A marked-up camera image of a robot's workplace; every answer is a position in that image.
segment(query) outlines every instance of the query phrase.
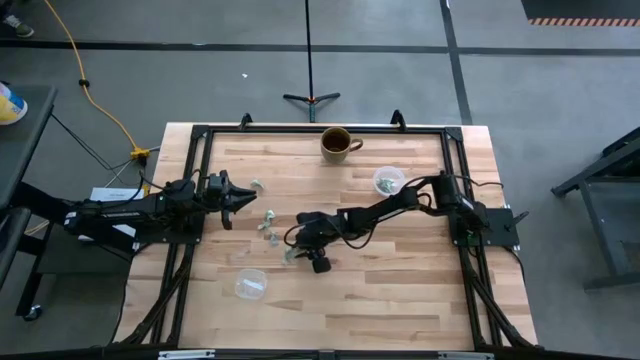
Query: shoe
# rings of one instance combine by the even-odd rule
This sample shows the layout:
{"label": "shoe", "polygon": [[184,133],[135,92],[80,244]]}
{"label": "shoe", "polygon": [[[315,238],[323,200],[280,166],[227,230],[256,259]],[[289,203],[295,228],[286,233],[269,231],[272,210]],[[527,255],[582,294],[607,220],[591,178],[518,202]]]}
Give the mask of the shoe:
{"label": "shoe", "polygon": [[13,15],[9,15],[4,18],[4,20],[2,20],[2,23],[11,26],[16,31],[16,36],[19,38],[31,37],[35,32],[30,26],[23,24],[20,19]]}

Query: brown mug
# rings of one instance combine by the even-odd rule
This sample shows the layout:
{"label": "brown mug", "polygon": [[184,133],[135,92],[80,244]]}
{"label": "brown mug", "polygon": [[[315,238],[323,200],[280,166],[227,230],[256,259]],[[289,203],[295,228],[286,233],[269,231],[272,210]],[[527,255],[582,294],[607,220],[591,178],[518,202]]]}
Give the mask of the brown mug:
{"label": "brown mug", "polygon": [[363,144],[362,139],[352,139],[347,130],[333,127],[322,133],[320,150],[325,160],[333,164],[339,164],[347,158],[350,152],[360,149]]}

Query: crumpled paper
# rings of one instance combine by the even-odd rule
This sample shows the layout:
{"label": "crumpled paper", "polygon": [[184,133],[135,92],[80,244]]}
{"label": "crumpled paper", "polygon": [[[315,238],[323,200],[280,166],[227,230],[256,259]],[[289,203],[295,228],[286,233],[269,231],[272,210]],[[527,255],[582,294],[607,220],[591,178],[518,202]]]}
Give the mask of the crumpled paper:
{"label": "crumpled paper", "polygon": [[392,194],[393,188],[396,186],[393,179],[387,179],[387,178],[378,179],[378,181],[376,181],[376,185],[378,186],[378,189],[380,189],[383,193],[386,193],[386,194]]}
{"label": "crumpled paper", "polygon": [[298,248],[288,248],[285,250],[284,256],[282,257],[282,265],[291,265],[295,261],[296,256],[303,252],[304,251]]}
{"label": "crumpled paper", "polygon": [[280,241],[278,240],[278,234],[271,231],[271,233],[269,234],[269,245],[271,245],[272,247],[276,247],[279,243]]}
{"label": "crumpled paper", "polygon": [[276,218],[276,213],[273,210],[267,210],[264,214],[264,222],[258,225],[258,230],[266,230],[271,226],[271,220]]}
{"label": "crumpled paper", "polygon": [[260,180],[258,180],[258,179],[253,179],[253,180],[251,180],[251,184],[250,184],[250,186],[251,186],[251,187],[259,187],[259,188],[261,188],[261,189],[264,189],[264,184],[263,184],[263,183],[261,183],[261,182],[260,182]]}

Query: bucket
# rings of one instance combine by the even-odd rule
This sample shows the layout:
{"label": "bucket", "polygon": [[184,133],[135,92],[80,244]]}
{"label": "bucket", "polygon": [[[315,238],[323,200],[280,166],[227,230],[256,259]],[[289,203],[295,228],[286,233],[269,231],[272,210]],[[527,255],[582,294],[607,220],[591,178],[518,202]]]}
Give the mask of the bucket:
{"label": "bucket", "polygon": [[8,87],[0,83],[0,125],[9,125],[27,113],[27,103]]}

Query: mug handle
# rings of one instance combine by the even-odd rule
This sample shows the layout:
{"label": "mug handle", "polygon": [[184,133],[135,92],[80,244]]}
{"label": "mug handle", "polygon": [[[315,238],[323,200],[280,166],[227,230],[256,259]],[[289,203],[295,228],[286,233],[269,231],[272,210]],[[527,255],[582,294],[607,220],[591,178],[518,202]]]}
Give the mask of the mug handle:
{"label": "mug handle", "polygon": [[349,148],[349,152],[360,150],[362,145],[364,145],[364,141],[362,141],[362,139],[351,140],[351,147]]}

